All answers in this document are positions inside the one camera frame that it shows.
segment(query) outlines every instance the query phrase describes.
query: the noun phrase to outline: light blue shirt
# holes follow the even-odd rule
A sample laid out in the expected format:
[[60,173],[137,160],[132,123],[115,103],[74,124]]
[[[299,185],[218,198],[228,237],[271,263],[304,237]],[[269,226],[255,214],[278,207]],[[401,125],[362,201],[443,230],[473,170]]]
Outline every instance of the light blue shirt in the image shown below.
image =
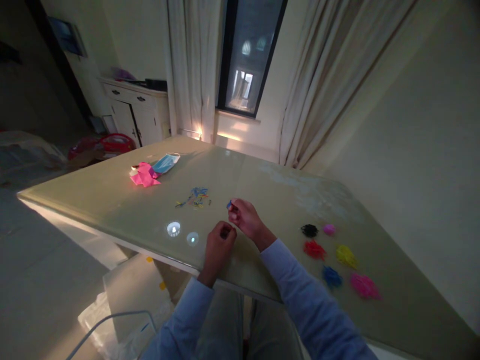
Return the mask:
[[[334,298],[308,274],[280,239],[260,257],[275,279],[285,308],[312,359],[377,359]],[[214,293],[192,279],[142,360],[192,358]]]

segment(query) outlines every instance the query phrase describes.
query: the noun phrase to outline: blue face mask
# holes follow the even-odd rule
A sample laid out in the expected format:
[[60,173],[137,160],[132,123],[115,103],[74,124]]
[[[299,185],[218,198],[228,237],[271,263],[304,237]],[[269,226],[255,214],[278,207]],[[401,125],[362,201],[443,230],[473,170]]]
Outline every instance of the blue face mask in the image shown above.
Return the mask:
[[165,174],[168,170],[174,167],[179,159],[180,154],[177,154],[176,152],[169,152],[152,166],[153,171],[156,173]]

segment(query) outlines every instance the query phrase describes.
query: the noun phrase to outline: curtain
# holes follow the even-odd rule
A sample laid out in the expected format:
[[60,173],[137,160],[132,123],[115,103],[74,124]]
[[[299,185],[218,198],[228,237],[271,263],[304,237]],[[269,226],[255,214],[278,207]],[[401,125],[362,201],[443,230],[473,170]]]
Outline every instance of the curtain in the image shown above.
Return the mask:
[[161,0],[172,135],[214,141],[221,1]]
[[311,0],[281,125],[279,163],[322,146],[414,0]]

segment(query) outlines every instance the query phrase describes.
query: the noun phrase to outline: cream wall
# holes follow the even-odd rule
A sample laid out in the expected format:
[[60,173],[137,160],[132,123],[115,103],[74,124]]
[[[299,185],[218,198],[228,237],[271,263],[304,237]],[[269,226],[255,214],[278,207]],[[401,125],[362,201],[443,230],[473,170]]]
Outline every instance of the cream wall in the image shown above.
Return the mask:
[[307,170],[348,186],[480,334],[479,8],[419,5],[417,36],[372,72],[346,141]]
[[267,149],[278,158],[280,126],[288,96],[293,62],[308,0],[289,1],[266,78],[256,120],[217,113],[218,135]]
[[109,102],[98,81],[110,76],[110,67],[119,60],[101,0],[41,0],[47,15],[74,24],[87,57],[65,52],[91,112],[95,116],[111,113]]
[[160,0],[102,3],[120,67],[140,80],[165,80]]

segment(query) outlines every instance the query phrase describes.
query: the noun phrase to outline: cabinet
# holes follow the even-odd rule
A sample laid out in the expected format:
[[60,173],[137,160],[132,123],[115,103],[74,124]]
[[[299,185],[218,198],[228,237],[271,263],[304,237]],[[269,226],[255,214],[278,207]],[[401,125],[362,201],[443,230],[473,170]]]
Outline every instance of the cabinet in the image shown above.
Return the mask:
[[132,138],[138,148],[170,136],[166,92],[107,78],[100,78],[100,82],[109,98],[118,132]]

